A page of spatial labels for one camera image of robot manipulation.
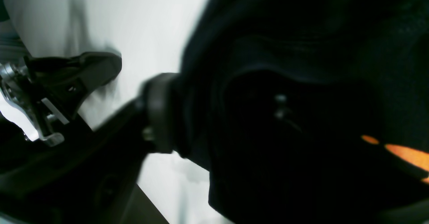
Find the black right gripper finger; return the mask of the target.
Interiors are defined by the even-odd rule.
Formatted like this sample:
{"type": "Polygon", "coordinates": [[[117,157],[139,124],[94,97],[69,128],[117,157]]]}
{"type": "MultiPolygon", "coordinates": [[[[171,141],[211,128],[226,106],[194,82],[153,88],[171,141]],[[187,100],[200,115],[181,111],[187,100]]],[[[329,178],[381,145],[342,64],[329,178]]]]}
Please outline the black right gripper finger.
{"type": "Polygon", "coordinates": [[[52,147],[26,140],[1,116],[1,218],[14,224],[166,224],[137,180],[148,154],[170,154],[176,144],[176,76],[153,77],[95,132],[77,122],[52,147]]]}

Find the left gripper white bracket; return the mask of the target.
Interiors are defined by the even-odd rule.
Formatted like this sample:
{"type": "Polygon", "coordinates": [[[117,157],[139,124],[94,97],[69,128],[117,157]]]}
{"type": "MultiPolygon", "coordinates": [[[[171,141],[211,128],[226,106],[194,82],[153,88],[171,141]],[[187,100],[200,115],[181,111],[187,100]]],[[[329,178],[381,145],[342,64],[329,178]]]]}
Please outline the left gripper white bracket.
{"type": "Polygon", "coordinates": [[[84,100],[113,81],[121,69],[122,58],[113,53],[26,56],[1,63],[1,94],[32,126],[24,133],[26,139],[54,147],[65,141],[56,125],[74,120],[84,100]]]}

